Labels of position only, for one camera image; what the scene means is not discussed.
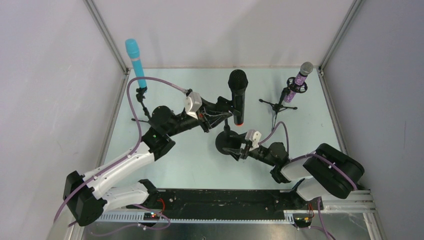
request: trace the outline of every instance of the cable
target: cable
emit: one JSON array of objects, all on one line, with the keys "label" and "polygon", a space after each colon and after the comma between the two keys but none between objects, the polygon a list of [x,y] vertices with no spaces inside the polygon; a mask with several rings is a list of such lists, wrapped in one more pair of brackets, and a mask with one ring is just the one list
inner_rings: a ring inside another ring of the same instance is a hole
[{"label": "cable", "polygon": [[268,139],[270,139],[270,137],[275,133],[275,131],[277,130],[278,126],[282,124],[282,126],[284,127],[285,130],[285,141],[286,141],[286,145],[287,145],[287,153],[289,153],[289,133],[287,132],[287,126],[283,121],[279,121],[277,123],[277,125],[272,129],[271,133],[263,140],[259,142],[259,145],[262,145],[263,143],[265,143],[266,141],[268,141]]},{"label": "cable", "polygon": [[334,170],[336,170],[340,175],[342,175],[343,178],[345,178],[350,183],[350,185],[352,185],[354,191],[358,190],[357,185],[354,183],[354,181],[352,181],[352,179],[350,177],[348,177],[346,175],[346,173],[344,173],[342,170],[340,170],[340,168],[338,168],[336,165],[334,165],[332,162],[330,162],[329,160],[327,160],[323,156],[320,156],[320,155],[315,154],[315,153],[308,153],[306,155],[302,155],[302,156],[298,156],[296,158],[293,158],[291,160],[291,162],[293,163],[297,160],[301,160],[301,159],[305,159],[305,158],[309,158],[309,157],[318,158],[319,160],[323,161],[324,163],[330,165]]},{"label": "cable", "polygon": [[162,198],[159,198],[157,201],[162,203],[162,211],[160,211],[160,213],[163,213],[165,211],[165,202]]},{"label": "cable", "polygon": [[327,228],[324,225],[323,216],[321,215],[320,204],[321,204],[321,197],[319,197],[318,201],[316,202],[316,205],[318,205],[318,217],[319,217],[319,220],[321,221],[322,230],[324,231],[325,235],[327,236],[327,239],[330,239],[330,233],[327,231]]},{"label": "cable", "polygon": [[166,229],[167,227],[169,227],[171,225],[171,220],[167,216],[163,215],[162,213],[157,212],[157,211],[153,211],[152,209],[149,209],[149,208],[147,208],[145,206],[142,206],[142,205],[139,205],[139,204],[133,204],[133,206],[136,206],[136,207],[138,207],[140,209],[144,209],[146,211],[149,211],[151,213],[155,213],[155,214],[161,216],[162,218],[164,218],[168,222],[167,225],[166,226],[161,226],[161,227],[151,227],[151,226],[143,225],[141,223],[132,223],[132,224],[128,224],[128,225],[122,226],[122,227],[120,227],[118,229],[115,229],[115,230],[110,231],[110,232],[107,232],[107,233],[97,234],[97,233],[94,233],[94,232],[91,231],[90,234],[93,235],[93,236],[95,236],[95,237],[105,237],[105,236],[109,236],[109,235],[115,234],[115,233],[117,233],[117,232],[119,232],[119,231],[121,231],[123,229],[129,228],[129,227],[136,227],[136,226],[137,227],[141,227],[141,226],[143,226],[143,229],[164,230],[164,229]]},{"label": "cable", "polygon": [[130,97],[130,86],[134,81],[137,80],[153,80],[153,81],[157,81],[157,82],[161,82],[164,83],[166,85],[169,85],[179,91],[181,91],[183,94],[185,94],[187,92],[186,89],[179,87],[177,85],[174,85],[168,81],[156,78],[156,77],[149,77],[149,76],[138,76],[135,77],[133,79],[131,79],[128,82],[128,85],[126,86],[126,97],[128,98],[128,103],[129,103],[129,108],[131,109],[132,115],[134,116],[134,119],[136,120],[135,123],[137,124],[137,129],[138,129],[138,140],[137,143],[135,144],[134,148],[124,157],[122,157],[121,159],[119,159],[118,161],[112,163],[111,165],[105,167],[104,169],[102,169],[101,171],[99,171],[98,173],[94,174],[93,176],[91,176],[89,179],[87,179],[86,181],[84,181],[81,185],[79,185],[77,188],[75,188],[75,190],[73,190],[68,196],[67,198],[65,198],[65,200],[63,201],[63,203],[60,205],[59,209],[56,212],[56,215],[54,216],[53,222],[56,222],[56,220],[59,218],[59,215],[61,214],[62,210],[64,209],[64,207],[66,206],[66,204],[69,202],[70,199],[72,199],[72,197],[79,191],[81,190],[84,186],[86,186],[89,182],[91,182],[92,180],[94,180],[95,177],[98,177],[100,175],[102,175],[104,172],[108,171],[109,169],[115,167],[116,165],[122,163],[123,161],[125,161],[127,159],[128,155],[132,155],[137,148],[139,147],[140,143],[142,142],[142,127],[140,126],[140,122],[139,119],[137,118],[136,115],[136,111],[134,110],[134,106],[133,106],[133,102],[131,101],[131,97]]},{"label": "cable", "polygon": [[[320,230],[321,232],[325,233],[325,230],[322,227],[319,227],[319,226],[311,226],[310,229]],[[331,233],[329,233],[329,232],[327,232],[327,233],[333,240],[336,240],[336,238]]]},{"label": "cable", "polygon": [[307,208],[309,209],[309,216],[310,216],[309,218],[313,219],[315,217],[315,213],[314,213],[314,208],[312,207],[312,204],[309,203]]}]

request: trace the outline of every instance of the round black base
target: round black base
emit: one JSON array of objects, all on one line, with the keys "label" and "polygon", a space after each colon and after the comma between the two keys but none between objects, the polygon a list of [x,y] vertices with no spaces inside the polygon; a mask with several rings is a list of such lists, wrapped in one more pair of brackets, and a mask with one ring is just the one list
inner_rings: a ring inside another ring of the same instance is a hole
[{"label": "round black base", "polygon": [[[230,136],[236,136],[238,135],[237,132],[235,131],[229,131],[229,135]],[[239,149],[242,146],[242,143],[228,138],[225,132],[221,132],[218,134],[218,136],[216,136],[215,139],[215,147],[218,150],[218,152],[224,154],[224,155],[230,155],[228,152],[226,152],[224,150],[224,148],[229,148],[229,149]]]}]

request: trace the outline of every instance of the white wall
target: white wall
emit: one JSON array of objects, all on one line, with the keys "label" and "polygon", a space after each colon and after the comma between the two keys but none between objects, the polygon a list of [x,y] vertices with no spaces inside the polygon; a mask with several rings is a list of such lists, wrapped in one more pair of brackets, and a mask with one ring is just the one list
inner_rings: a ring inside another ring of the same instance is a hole
[{"label": "white wall", "polygon": [[324,70],[389,239],[423,239],[424,1],[366,1]]},{"label": "white wall", "polygon": [[353,0],[95,2],[121,54],[135,38],[145,67],[267,67],[321,63]]},{"label": "white wall", "polygon": [[99,159],[122,73],[84,2],[2,1],[0,239],[47,237],[66,175]]}]

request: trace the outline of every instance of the blue microphone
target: blue microphone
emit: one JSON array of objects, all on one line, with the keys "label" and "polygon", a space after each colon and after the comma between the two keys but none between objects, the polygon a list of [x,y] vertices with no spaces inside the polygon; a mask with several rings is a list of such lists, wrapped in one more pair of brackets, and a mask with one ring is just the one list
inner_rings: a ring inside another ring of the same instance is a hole
[{"label": "blue microphone", "polygon": [[[132,68],[134,68],[136,77],[144,77],[145,72],[143,71],[142,61],[140,60],[140,49],[137,45],[137,41],[134,38],[127,39],[125,41],[126,53],[132,62]],[[146,80],[138,80],[140,88],[147,88]]]}]

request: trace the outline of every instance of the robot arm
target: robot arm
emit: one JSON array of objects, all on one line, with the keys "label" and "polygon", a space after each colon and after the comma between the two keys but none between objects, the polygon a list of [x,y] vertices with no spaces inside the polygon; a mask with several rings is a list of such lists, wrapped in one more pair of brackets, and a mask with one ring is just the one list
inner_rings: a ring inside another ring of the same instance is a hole
[{"label": "robot arm", "polygon": [[[251,157],[272,166],[270,173],[277,183],[301,179],[292,189],[300,197],[300,201],[307,202],[325,195],[346,199],[354,189],[353,185],[356,187],[365,172],[360,163],[326,143],[321,144],[315,150],[316,153],[290,161],[282,142],[273,142],[268,148],[259,145],[261,134],[258,131],[249,130],[231,137],[233,142],[245,144],[240,149],[223,148],[237,161]],[[322,158],[327,159],[338,170],[323,162]]]},{"label": "robot arm", "polygon": [[[197,126],[209,132],[233,114],[240,114],[232,107],[231,101],[223,97],[219,97],[217,103],[210,103],[191,90],[186,94],[184,106],[184,110],[178,115],[167,106],[158,106],[148,121],[151,127],[142,136],[142,142],[135,151],[129,149],[108,164],[83,175],[74,171],[66,177],[63,199],[86,182],[67,203],[80,226],[91,224],[103,212],[144,203],[154,191],[154,186],[148,180],[140,180],[127,187],[112,187],[137,169],[165,155],[175,145],[171,136]],[[125,156],[126,160],[118,163]]]}]

